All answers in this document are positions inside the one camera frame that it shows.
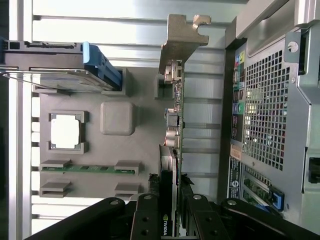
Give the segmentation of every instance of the blue latch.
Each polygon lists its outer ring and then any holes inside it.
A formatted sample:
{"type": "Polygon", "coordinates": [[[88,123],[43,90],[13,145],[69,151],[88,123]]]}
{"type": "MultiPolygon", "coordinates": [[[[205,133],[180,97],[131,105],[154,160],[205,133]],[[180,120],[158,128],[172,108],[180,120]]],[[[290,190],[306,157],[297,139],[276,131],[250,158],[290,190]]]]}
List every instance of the blue latch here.
{"type": "Polygon", "coordinates": [[[285,194],[275,188],[274,186],[269,186],[269,201],[272,205],[279,211],[284,210],[285,205],[285,194]]]}
{"type": "Polygon", "coordinates": [[[115,90],[122,88],[122,75],[109,60],[103,55],[99,47],[85,41],[82,44],[83,64],[88,70],[93,70],[93,74],[112,86],[115,90]]]}

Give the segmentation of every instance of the label sticker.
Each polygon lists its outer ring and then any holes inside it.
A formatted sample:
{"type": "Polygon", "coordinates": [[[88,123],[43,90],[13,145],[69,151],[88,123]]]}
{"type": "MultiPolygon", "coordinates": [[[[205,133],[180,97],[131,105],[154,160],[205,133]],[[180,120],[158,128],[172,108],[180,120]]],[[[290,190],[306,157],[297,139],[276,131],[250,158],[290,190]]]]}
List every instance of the label sticker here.
{"type": "Polygon", "coordinates": [[[241,161],[241,147],[231,144],[230,156],[241,161]]]}
{"type": "Polygon", "coordinates": [[[240,198],[241,167],[240,161],[230,157],[227,198],[240,198]]]}

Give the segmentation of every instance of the blue drive bay latch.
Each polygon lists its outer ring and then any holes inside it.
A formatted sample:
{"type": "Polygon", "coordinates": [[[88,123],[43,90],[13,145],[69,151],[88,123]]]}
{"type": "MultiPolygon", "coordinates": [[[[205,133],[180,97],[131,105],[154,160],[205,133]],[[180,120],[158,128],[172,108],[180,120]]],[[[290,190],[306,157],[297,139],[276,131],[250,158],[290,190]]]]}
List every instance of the blue drive bay latch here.
{"type": "Polygon", "coordinates": [[[122,88],[122,74],[111,65],[99,47],[85,41],[82,44],[83,64],[85,69],[106,81],[115,90],[122,88]]]}

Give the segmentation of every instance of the ventilation grille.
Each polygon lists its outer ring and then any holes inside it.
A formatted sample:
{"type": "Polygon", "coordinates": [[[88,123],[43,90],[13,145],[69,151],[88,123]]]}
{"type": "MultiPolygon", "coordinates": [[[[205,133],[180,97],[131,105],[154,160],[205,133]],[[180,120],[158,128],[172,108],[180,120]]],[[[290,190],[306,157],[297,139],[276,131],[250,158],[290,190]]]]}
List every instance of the ventilation grille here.
{"type": "Polygon", "coordinates": [[[260,180],[261,182],[265,183],[266,185],[270,186],[271,185],[271,180],[265,176],[263,176],[261,173],[253,170],[252,168],[248,167],[248,166],[245,166],[244,167],[244,170],[254,176],[256,179],[260,180]]]}
{"type": "Polygon", "coordinates": [[[246,69],[243,148],[247,155],[283,170],[290,68],[276,52],[246,69]]]}

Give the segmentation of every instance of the white cpu chip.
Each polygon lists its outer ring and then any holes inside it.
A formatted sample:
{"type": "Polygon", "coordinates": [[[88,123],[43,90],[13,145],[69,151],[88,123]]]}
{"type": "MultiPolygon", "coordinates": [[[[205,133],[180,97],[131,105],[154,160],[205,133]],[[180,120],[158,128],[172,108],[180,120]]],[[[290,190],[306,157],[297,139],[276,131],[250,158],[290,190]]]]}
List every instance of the white cpu chip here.
{"type": "Polygon", "coordinates": [[[51,120],[51,143],[57,149],[74,149],[79,144],[80,123],[74,115],[56,115],[51,120]]]}

